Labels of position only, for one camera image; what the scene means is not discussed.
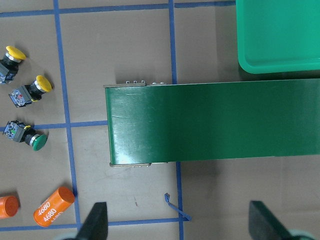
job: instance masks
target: orange can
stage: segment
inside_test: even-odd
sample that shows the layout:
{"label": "orange can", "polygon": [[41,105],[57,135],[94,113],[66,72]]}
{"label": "orange can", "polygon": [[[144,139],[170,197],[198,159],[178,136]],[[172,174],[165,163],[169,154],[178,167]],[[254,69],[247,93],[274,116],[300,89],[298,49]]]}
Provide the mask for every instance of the orange can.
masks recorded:
{"label": "orange can", "polygon": [[61,186],[34,211],[33,218],[41,227],[48,227],[74,202],[72,191]]}
{"label": "orange can", "polygon": [[15,196],[0,197],[0,219],[13,217],[18,212],[19,203]]}

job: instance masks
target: crumpled blue tape piece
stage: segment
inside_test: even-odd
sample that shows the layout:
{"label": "crumpled blue tape piece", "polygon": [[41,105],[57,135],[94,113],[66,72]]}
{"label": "crumpled blue tape piece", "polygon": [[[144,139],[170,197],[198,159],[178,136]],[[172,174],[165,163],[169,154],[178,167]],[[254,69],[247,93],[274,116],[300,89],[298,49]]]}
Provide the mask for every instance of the crumpled blue tape piece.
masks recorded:
{"label": "crumpled blue tape piece", "polygon": [[192,217],[186,214],[185,212],[178,209],[175,205],[173,205],[171,202],[169,202],[170,194],[166,193],[164,194],[164,200],[169,205],[170,208],[176,210],[178,213],[180,213],[184,218],[186,218],[188,221],[191,221]]}

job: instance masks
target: green conveyor belt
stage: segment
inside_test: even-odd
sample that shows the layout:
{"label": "green conveyor belt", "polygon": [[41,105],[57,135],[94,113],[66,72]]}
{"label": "green conveyor belt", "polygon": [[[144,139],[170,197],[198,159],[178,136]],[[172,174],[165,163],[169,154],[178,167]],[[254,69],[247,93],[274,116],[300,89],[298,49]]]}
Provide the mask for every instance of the green conveyor belt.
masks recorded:
{"label": "green conveyor belt", "polygon": [[111,164],[320,153],[320,79],[105,88]]}

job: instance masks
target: floor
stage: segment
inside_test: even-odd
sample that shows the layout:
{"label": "floor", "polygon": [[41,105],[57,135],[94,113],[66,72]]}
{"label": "floor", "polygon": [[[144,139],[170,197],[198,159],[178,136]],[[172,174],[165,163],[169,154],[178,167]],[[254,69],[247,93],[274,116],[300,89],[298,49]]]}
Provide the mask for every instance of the floor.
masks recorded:
{"label": "floor", "polygon": [[[289,229],[320,237],[320,156],[269,157],[109,167],[103,85],[319,78],[319,71],[252,75],[237,61],[235,1],[11,0],[1,3],[5,46],[27,59],[0,86],[0,131],[20,120],[48,135],[33,151],[0,137],[0,197],[19,198],[0,220],[1,240],[59,239],[107,201],[109,240],[244,240],[250,200],[262,200]],[[15,108],[8,93],[45,75],[53,91]],[[33,212],[59,186],[75,203],[50,227]],[[179,217],[170,201],[192,216]]]}

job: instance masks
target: green surface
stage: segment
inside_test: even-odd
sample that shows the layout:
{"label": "green surface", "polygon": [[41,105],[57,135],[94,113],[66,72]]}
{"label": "green surface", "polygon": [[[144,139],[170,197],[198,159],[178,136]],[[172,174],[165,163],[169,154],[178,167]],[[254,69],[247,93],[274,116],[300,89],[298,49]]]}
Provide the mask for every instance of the green surface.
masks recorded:
{"label": "green surface", "polygon": [[39,151],[40,149],[43,148],[43,146],[47,142],[47,136],[46,135],[40,135],[38,136],[34,142],[32,143],[32,148],[34,151]]}
{"label": "green surface", "polygon": [[320,79],[105,89],[111,163],[320,154]]}
{"label": "green surface", "polygon": [[238,60],[253,74],[320,69],[319,0],[237,0]]}

